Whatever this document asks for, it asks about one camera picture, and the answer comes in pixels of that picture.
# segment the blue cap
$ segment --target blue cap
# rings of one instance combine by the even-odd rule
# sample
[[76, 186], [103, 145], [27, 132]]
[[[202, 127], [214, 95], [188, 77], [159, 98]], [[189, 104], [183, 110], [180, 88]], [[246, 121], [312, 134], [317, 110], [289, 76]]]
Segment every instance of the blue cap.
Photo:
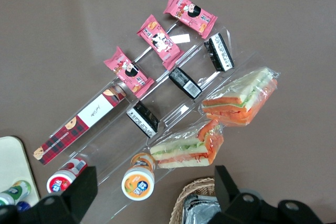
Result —
[[23, 211], [26, 211], [28, 210], [29, 208], [31, 208], [30, 204], [28, 204], [27, 202], [25, 201], [20, 201], [16, 204], [16, 207], [17, 207], [17, 211], [18, 212], [23, 212]]

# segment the clear acrylic display stand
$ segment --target clear acrylic display stand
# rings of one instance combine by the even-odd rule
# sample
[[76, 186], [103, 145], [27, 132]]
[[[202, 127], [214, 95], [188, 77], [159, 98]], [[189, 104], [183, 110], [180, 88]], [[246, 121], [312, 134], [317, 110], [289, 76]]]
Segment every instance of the clear acrylic display stand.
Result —
[[[132, 203], [121, 190], [121, 181], [130, 166], [131, 158], [139, 152], [148, 152], [149, 147], [156, 144], [161, 136], [202, 120], [204, 116], [199, 112], [201, 101], [213, 90], [227, 83], [250, 58], [248, 54], [238, 54], [235, 51], [230, 33], [225, 27], [215, 25], [210, 36], [215, 33], [222, 35], [235, 63], [234, 69], [218, 72], [204, 46], [204, 40], [197, 32], [180, 22], [175, 22], [168, 32], [169, 36], [182, 34], [190, 36], [190, 42], [178, 44], [185, 54], [176, 62], [176, 66], [196, 81], [203, 92], [195, 100], [186, 96], [169, 80], [170, 72], [165, 70], [162, 60], [151, 48], [140, 53], [134, 60], [146, 76], [155, 80], [146, 94], [139, 99], [136, 98], [117, 77], [106, 85], [108, 87], [111, 83], [119, 84], [126, 92], [126, 98], [67, 149], [69, 159], [80, 157], [90, 166], [97, 168], [98, 195], [83, 223], [106, 223]], [[146, 137], [126, 114], [126, 111], [138, 101], [142, 101], [160, 120], [158, 133], [152, 138]], [[172, 170], [156, 169], [155, 182], [160, 181], [170, 171]]]

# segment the pink snack package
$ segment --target pink snack package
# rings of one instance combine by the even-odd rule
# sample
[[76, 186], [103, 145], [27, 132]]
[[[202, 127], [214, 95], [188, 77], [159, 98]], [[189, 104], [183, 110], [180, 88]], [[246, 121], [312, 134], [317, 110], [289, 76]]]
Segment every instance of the pink snack package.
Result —
[[146, 40], [157, 52], [167, 70], [171, 70], [184, 53], [170, 39], [153, 15], [149, 16], [136, 34]]
[[168, 0], [167, 8], [163, 13], [170, 13], [182, 23], [197, 31], [203, 39], [208, 37], [218, 18], [189, 0]]
[[137, 98], [142, 96], [154, 83], [153, 79], [147, 79], [130, 59], [127, 58], [120, 47], [117, 47], [117, 51], [112, 58], [105, 60], [104, 63], [132, 90]]

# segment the gray table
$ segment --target gray table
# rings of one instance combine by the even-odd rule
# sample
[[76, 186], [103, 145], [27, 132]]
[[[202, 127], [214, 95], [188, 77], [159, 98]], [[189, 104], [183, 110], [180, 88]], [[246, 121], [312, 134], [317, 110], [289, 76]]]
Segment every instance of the gray table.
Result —
[[[219, 16], [238, 48], [260, 52], [281, 72], [278, 90], [247, 127], [225, 129], [215, 165], [272, 205], [305, 202], [336, 221], [335, 0], [192, 0]], [[143, 46], [150, 15], [161, 25], [167, 0], [0, 0], [0, 136], [16, 135], [31, 154], [113, 74], [103, 61], [118, 45]], [[67, 159], [29, 160], [40, 194]], [[181, 168], [111, 223], [168, 223], [184, 185], [214, 165]]]

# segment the barcode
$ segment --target barcode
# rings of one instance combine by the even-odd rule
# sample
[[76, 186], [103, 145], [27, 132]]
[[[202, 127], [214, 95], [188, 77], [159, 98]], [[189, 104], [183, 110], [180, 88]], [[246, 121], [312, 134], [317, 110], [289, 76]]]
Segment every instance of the barcode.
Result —
[[76, 165], [75, 169], [77, 169], [78, 171], [82, 170], [82, 168], [86, 165], [86, 163], [82, 160], [78, 163], [78, 165]]
[[183, 88], [187, 91], [192, 97], [197, 97], [201, 90], [198, 86], [196, 86], [192, 81], [188, 81]]

